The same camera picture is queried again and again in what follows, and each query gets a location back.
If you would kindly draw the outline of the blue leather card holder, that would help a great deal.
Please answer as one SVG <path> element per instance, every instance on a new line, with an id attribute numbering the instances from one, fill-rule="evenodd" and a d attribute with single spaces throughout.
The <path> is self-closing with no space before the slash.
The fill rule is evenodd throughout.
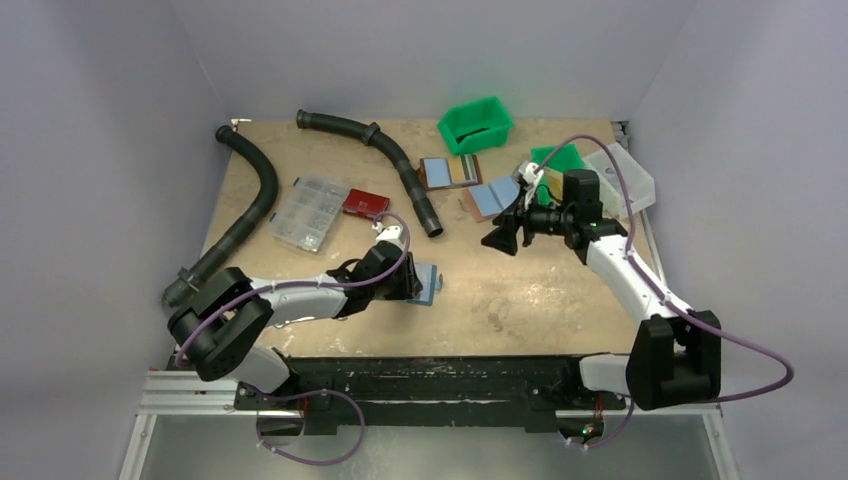
<path id="1" fill-rule="evenodd" d="M 415 272 L 421 283 L 421 290 L 415 297 L 408 299 L 407 303 L 432 306 L 436 293 L 442 289 L 443 276 L 438 267 L 430 263 L 416 262 Z"/>

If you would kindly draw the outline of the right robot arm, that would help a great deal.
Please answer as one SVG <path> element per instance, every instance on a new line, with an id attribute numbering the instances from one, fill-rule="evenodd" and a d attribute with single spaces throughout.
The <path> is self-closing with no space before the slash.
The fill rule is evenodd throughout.
<path id="1" fill-rule="evenodd" d="M 594 171 L 567 172 L 557 206 L 538 202 L 542 178 L 534 163 L 520 168 L 519 195 L 495 217 L 495 228 L 482 245 L 514 256 L 537 234 L 562 237 L 637 325 L 629 354 L 582 357 L 573 370 L 573 384 L 627 396 L 643 410 L 716 399 L 721 388 L 721 340 L 716 334 L 721 324 L 716 316 L 710 311 L 693 313 L 659 286 L 633 249 L 627 230 L 604 216 Z"/>

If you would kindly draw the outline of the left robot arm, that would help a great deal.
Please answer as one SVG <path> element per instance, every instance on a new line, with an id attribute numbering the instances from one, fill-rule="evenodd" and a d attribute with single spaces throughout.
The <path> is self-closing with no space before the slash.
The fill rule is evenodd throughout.
<path id="1" fill-rule="evenodd" d="M 175 363 L 203 381 L 229 378 L 274 393 L 292 382 L 295 372 L 283 353 L 259 346 L 264 330 L 346 319 L 375 301 L 407 301 L 423 289 L 412 254 L 390 241 L 307 279 L 274 283 L 228 267 L 169 319 L 178 344 Z"/>

